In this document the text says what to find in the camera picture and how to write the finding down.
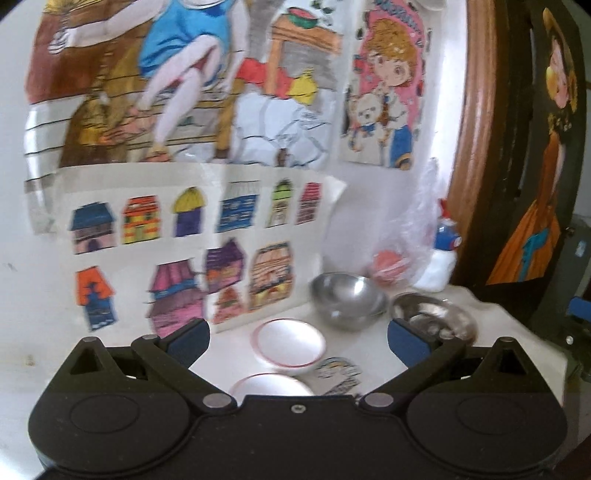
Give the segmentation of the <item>deep stainless steel bowl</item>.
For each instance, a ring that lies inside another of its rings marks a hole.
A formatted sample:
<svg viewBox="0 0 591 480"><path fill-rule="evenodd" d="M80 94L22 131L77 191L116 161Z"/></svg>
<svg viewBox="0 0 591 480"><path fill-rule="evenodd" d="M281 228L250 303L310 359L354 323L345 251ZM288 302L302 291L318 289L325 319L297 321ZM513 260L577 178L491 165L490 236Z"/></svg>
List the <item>deep stainless steel bowl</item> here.
<svg viewBox="0 0 591 480"><path fill-rule="evenodd" d="M311 303L332 327L366 329L388 308L388 296L372 279L342 272L322 273L310 284Z"/></svg>

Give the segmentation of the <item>white bowl red rim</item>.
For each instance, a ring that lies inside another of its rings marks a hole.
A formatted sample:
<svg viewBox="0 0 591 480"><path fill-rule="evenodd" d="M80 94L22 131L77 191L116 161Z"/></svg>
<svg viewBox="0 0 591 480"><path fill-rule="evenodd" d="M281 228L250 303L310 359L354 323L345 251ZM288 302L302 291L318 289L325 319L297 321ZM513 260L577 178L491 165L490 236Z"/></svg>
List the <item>white bowl red rim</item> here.
<svg viewBox="0 0 591 480"><path fill-rule="evenodd" d="M259 373L238 380L230 389L236 400L247 395L312 396L311 388L296 378L277 373Z"/></svg>
<svg viewBox="0 0 591 480"><path fill-rule="evenodd" d="M317 327L294 318L277 318L260 324L250 336L250 346L261 365L287 376L311 371L328 347Z"/></svg>

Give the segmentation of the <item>shallow stainless steel plate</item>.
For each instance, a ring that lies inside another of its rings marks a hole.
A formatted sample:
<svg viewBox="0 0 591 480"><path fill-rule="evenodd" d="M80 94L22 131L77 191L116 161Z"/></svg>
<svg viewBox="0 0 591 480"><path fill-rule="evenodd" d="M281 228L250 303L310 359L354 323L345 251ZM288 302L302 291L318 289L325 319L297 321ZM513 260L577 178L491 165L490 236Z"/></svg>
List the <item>shallow stainless steel plate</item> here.
<svg viewBox="0 0 591 480"><path fill-rule="evenodd" d="M473 316L447 299L404 293L394 297L389 313L404 327L413 327L419 333L441 341L458 338L473 343L478 335Z"/></svg>

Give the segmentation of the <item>white blue water bottle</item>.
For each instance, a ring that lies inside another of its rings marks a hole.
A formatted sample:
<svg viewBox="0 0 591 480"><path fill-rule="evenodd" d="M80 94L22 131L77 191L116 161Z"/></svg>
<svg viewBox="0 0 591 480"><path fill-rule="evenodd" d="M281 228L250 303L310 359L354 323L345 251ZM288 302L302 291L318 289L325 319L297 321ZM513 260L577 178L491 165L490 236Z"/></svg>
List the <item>white blue water bottle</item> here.
<svg viewBox="0 0 591 480"><path fill-rule="evenodd" d="M441 212L430 261L414 284L415 288L431 293L441 292L449 284L456 267L458 249L462 244L458 223L451 217L447 200L440 199L439 205Z"/></svg>

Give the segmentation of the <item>white printed table cloth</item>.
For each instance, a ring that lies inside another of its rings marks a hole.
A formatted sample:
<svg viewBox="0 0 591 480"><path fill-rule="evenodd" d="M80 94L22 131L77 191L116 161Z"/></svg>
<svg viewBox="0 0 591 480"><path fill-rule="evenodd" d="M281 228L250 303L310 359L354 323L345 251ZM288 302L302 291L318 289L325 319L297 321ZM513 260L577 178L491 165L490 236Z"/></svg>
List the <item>white printed table cloth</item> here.
<svg viewBox="0 0 591 480"><path fill-rule="evenodd" d="M474 342L476 346L489 347L500 337L517 339L557 400L560 403L564 402L567 372L565 354L541 340L501 306L479 301L464 287L449 285L435 297L461 307L473 317L478 327L478 335ZM406 370L404 363L389 348L387 316L359 332L342 331L322 322L310 303L254 322L238 324L228 330L214 332L207 351L190 370L226 392L242 378L270 372L272 368L257 360L250 337L260 324L276 318L294 318L317 327L327 341L325 354L328 357L346 358L360 367L361 384L358 391L361 394L375 389Z"/></svg>

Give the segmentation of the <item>clear plastic bag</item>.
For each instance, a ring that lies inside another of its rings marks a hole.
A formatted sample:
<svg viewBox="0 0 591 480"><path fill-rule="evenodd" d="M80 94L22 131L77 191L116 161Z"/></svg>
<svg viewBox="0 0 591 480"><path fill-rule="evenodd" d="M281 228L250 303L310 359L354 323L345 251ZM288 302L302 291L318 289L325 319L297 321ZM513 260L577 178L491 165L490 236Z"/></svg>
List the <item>clear plastic bag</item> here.
<svg viewBox="0 0 591 480"><path fill-rule="evenodd" d="M411 193L410 205L381 227L369 266L381 286L412 285L431 263L441 214L439 162L430 158Z"/></svg>

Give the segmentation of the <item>houses drawing paper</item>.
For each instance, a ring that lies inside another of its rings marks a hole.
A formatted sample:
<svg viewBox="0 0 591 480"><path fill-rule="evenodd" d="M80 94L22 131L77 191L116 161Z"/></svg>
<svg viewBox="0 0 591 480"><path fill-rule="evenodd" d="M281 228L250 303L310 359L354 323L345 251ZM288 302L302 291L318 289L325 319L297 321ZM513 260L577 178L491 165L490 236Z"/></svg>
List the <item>houses drawing paper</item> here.
<svg viewBox="0 0 591 480"><path fill-rule="evenodd" d="M63 168L25 192L33 230L56 242L67 321L125 338L307 302L345 188L314 170L163 163Z"/></svg>

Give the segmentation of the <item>orange dress figure painting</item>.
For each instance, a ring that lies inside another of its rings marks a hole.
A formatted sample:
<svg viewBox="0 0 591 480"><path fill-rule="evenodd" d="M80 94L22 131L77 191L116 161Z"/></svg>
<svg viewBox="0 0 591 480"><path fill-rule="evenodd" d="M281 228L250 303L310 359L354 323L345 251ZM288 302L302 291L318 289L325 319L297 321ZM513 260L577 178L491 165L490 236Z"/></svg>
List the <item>orange dress figure painting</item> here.
<svg viewBox="0 0 591 480"><path fill-rule="evenodd" d="M520 196L511 234L487 286L546 276L570 223L586 132L579 28L562 1L528 1L533 97Z"/></svg>

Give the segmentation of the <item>girl with dog drawing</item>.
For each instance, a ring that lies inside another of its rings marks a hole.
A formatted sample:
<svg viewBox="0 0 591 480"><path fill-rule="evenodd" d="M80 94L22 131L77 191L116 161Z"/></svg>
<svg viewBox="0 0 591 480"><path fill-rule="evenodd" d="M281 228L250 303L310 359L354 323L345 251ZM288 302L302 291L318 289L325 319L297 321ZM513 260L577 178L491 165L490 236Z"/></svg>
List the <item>girl with dog drawing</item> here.
<svg viewBox="0 0 591 480"><path fill-rule="evenodd" d="M345 93L342 159L406 171L425 93L425 29L413 1L367 1Z"/></svg>

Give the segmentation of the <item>large coloured figure drawing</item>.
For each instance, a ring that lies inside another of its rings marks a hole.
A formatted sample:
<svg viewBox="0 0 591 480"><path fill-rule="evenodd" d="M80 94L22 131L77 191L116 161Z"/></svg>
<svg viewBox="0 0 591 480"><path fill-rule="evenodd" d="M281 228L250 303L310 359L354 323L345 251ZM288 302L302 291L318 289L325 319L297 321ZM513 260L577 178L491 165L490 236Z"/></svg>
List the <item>large coloured figure drawing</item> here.
<svg viewBox="0 0 591 480"><path fill-rule="evenodd" d="M29 173L318 168L334 138L345 30L339 1L49 1L26 80Z"/></svg>

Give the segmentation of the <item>brown wooden door frame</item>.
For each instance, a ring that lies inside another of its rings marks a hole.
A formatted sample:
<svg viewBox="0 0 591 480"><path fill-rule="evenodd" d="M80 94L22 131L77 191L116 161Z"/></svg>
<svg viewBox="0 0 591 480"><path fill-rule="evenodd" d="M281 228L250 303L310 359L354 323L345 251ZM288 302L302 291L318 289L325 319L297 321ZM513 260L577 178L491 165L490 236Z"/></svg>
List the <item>brown wooden door frame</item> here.
<svg viewBox="0 0 591 480"><path fill-rule="evenodd" d="M452 283L478 282L485 220L507 117L509 67L502 58L509 38L505 1L467 3L467 73L462 121L448 207L463 243Z"/></svg>

